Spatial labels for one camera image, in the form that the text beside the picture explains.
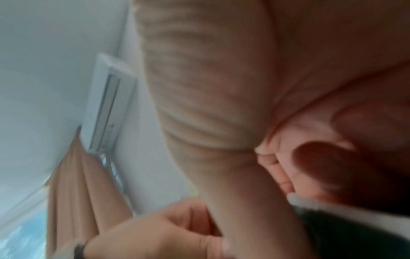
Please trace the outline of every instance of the air conditioner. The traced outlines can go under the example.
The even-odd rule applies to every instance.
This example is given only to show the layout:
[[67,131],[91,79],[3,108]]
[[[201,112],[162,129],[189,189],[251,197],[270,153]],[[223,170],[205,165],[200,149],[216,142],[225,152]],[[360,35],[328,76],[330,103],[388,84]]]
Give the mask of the air conditioner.
[[128,64],[98,54],[80,132],[87,152],[102,154],[113,148],[136,82]]

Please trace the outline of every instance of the palm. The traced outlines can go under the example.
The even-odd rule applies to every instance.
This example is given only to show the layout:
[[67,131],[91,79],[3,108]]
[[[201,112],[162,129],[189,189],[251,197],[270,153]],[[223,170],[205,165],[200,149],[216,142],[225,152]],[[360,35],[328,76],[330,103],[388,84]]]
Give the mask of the palm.
[[330,126],[336,112],[410,97],[410,1],[136,2],[147,81],[182,168],[182,143],[241,151],[265,138],[257,153],[276,155],[299,194],[326,199],[292,150],[349,146]]

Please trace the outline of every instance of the ceiling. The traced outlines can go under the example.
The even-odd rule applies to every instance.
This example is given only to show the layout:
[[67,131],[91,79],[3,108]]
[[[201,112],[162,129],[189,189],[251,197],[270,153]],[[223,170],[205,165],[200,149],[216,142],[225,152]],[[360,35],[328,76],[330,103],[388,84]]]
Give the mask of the ceiling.
[[0,217],[42,186],[81,124],[96,54],[128,0],[0,1]]

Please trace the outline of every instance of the wall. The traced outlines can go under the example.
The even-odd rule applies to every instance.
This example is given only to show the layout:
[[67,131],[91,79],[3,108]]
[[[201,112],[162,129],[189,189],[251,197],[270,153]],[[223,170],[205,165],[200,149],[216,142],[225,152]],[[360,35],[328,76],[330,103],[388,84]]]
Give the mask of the wall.
[[81,124],[95,56],[128,0],[0,1],[0,216],[42,186]]
[[[119,57],[140,73],[138,39],[129,15]],[[137,213],[146,213],[186,194],[186,181],[164,146],[155,110],[142,80],[134,91],[114,150],[125,191]]]

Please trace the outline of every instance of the curtain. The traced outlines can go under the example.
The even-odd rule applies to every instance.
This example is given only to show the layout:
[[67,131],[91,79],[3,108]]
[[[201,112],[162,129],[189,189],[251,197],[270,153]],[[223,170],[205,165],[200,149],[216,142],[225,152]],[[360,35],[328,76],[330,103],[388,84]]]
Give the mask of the curtain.
[[78,132],[48,184],[47,258],[132,217],[112,177],[83,149]]

